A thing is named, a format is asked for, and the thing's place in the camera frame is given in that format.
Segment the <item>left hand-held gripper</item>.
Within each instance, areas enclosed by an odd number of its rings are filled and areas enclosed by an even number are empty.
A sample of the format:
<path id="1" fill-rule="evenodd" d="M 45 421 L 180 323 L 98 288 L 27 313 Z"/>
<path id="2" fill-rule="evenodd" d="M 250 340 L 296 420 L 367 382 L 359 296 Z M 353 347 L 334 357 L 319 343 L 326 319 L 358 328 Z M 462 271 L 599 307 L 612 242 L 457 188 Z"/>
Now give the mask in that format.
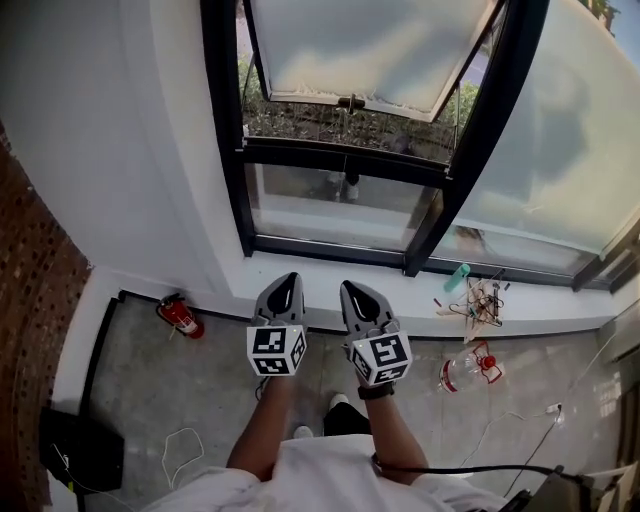
<path id="1" fill-rule="evenodd" d="M 259 294 L 256 315 L 246 331 L 247 357 L 258 376 L 296 374 L 308 348 L 304 313 L 303 281 L 298 273 L 277 278 Z"/>

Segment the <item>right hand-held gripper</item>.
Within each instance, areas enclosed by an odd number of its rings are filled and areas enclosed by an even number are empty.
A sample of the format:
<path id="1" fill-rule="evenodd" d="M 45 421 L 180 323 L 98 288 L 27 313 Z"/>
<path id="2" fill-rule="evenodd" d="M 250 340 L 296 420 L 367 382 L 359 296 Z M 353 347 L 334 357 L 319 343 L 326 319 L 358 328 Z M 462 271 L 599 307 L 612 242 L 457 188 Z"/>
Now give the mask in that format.
<path id="1" fill-rule="evenodd" d="M 340 286 L 340 301 L 350 333 L 381 328 L 345 345 L 347 359 L 364 384 L 376 387 L 404 378 L 413 363 L 413 354 L 407 333 L 396 322 L 390 322 L 395 316 L 386 297 L 367 285 L 345 280 Z"/>

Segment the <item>person's right forearm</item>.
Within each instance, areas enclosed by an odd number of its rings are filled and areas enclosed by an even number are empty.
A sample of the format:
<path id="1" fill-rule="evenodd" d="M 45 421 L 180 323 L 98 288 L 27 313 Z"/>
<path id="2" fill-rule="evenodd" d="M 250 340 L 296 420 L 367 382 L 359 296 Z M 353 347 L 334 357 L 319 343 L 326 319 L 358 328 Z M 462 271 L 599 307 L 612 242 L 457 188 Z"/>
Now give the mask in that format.
<path id="1" fill-rule="evenodd" d="M 428 461 L 394 397 L 364 402 L 381 474 L 397 483 L 411 485 L 420 474 L 409 469 L 427 469 Z"/>

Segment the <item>person's left forearm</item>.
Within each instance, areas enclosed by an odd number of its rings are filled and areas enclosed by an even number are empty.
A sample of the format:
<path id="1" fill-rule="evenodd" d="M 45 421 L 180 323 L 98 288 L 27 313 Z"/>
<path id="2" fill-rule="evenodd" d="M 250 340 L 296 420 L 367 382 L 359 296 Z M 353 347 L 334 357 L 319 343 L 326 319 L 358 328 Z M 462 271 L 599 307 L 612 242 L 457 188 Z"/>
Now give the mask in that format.
<path id="1" fill-rule="evenodd" d="M 294 394 L 295 380 L 292 376 L 269 379 L 231 451 L 228 468 L 248 472 L 261 482 L 272 478 L 280 445 L 285 439 Z"/>

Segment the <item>frosted glass window sash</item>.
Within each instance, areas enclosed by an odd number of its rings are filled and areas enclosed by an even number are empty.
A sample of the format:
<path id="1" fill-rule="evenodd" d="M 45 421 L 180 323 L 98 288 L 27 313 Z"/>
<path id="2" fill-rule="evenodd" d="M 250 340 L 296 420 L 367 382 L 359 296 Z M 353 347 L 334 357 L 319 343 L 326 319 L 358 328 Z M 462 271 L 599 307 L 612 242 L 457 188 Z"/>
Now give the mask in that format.
<path id="1" fill-rule="evenodd" d="M 431 123 L 506 0 L 243 0 L 263 97 Z"/>

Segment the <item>black wristwatch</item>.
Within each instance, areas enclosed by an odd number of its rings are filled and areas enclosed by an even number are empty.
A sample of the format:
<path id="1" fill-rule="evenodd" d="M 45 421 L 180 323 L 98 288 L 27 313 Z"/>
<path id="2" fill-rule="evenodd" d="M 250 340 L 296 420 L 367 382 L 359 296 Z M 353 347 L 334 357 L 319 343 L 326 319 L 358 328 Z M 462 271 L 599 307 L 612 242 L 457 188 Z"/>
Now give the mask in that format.
<path id="1" fill-rule="evenodd" d="M 362 401 L 373 401 L 393 396 L 395 394 L 395 385 L 393 382 L 386 382 L 373 387 L 359 386 L 357 392 Z"/>

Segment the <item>teal cylindrical bottle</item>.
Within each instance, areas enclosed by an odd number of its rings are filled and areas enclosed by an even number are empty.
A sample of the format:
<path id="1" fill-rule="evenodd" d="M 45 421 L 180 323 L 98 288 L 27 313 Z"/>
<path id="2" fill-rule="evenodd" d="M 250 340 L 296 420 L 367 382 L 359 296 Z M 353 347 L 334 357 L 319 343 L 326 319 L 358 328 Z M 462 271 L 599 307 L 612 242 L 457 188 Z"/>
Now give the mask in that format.
<path id="1" fill-rule="evenodd" d="M 447 294 L 455 292 L 461 285 L 466 283 L 470 271 L 470 266 L 467 263 L 462 263 L 445 282 L 443 291 Z"/>

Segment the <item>red fire extinguisher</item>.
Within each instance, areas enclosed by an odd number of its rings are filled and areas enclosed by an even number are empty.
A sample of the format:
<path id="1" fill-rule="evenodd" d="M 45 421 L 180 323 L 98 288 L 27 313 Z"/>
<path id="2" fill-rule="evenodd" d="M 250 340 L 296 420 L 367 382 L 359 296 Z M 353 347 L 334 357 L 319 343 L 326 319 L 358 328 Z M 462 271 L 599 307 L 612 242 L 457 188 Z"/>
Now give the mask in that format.
<path id="1" fill-rule="evenodd" d="M 185 337 L 200 339 L 205 333 L 204 325 L 198 321 L 180 293 L 163 297 L 156 306 L 156 314 Z"/>

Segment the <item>person's right leg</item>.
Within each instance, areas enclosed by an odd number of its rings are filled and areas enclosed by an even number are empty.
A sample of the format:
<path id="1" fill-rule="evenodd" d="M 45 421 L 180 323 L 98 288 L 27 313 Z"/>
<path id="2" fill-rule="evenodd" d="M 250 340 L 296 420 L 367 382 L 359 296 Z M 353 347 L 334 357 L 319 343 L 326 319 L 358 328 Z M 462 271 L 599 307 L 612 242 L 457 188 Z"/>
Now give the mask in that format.
<path id="1" fill-rule="evenodd" d="M 370 435 L 367 417 L 348 402 L 330 405 L 323 419 L 324 436 Z"/>

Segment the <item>clear plastic jug red cap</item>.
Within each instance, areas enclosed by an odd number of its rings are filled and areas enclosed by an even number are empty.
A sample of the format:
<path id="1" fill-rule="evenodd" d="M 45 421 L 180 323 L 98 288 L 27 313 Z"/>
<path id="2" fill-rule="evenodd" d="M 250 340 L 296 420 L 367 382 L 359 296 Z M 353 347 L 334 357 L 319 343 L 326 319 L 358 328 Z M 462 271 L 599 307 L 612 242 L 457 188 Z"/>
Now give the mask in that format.
<path id="1" fill-rule="evenodd" d="M 439 370 L 439 389 L 457 394 L 495 384 L 504 375 L 504 368 L 489 349 L 486 341 L 468 346 L 444 361 Z"/>

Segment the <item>person's white shirt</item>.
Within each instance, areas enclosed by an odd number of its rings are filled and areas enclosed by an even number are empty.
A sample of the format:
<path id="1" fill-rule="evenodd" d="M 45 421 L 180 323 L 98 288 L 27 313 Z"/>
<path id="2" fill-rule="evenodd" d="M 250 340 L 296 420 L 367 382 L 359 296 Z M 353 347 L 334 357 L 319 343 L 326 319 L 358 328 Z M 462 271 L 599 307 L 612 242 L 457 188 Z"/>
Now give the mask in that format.
<path id="1" fill-rule="evenodd" d="M 448 475 L 394 482 L 374 468 L 373 452 L 368 435 L 287 440 L 269 481 L 210 467 L 142 512 L 498 512 L 507 503 Z"/>

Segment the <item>black floor strip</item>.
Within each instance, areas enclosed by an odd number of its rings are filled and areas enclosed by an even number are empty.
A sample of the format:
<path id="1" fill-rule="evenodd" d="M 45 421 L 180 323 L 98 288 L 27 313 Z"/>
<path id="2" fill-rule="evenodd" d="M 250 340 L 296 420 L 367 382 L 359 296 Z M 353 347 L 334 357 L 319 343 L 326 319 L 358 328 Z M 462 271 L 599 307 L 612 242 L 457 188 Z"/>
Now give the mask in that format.
<path id="1" fill-rule="evenodd" d="M 126 300 L 126 296 L 127 292 L 121 290 L 115 297 L 109 300 L 107 305 L 104 317 L 98 329 L 91 357 L 89 359 L 89 365 L 79 405 L 80 416 L 88 416 L 90 414 L 91 393 L 101 353 L 116 309 Z"/>

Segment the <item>black flat case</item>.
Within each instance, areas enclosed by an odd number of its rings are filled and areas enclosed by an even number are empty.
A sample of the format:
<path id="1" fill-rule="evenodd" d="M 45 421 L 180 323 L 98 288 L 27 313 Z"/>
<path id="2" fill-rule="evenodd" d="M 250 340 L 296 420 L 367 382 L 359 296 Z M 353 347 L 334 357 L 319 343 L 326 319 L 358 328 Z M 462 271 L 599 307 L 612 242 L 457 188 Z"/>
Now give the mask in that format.
<path id="1" fill-rule="evenodd" d="M 42 408 L 39 417 L 40 463 L 77 495 L 121 487 L 124 439 L 84 416 Z"/>

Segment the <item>grey equipment box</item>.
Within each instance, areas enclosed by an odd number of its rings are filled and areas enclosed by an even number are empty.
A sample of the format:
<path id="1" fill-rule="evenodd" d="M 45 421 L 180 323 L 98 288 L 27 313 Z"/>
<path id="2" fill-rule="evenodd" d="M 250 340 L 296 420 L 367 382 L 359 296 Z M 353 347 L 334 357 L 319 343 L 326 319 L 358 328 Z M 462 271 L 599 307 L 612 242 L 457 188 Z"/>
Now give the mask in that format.
<path id="1" fill-rule="evenodd" d="M 563 466 L 554 469 L 523 466 L 523 470 L 546 477 L 537 491 L 518 492 L 498 512 L 617 512 L 620 493 L 616 487 L 602 490 L 586 475 L 570 475 Z"/>

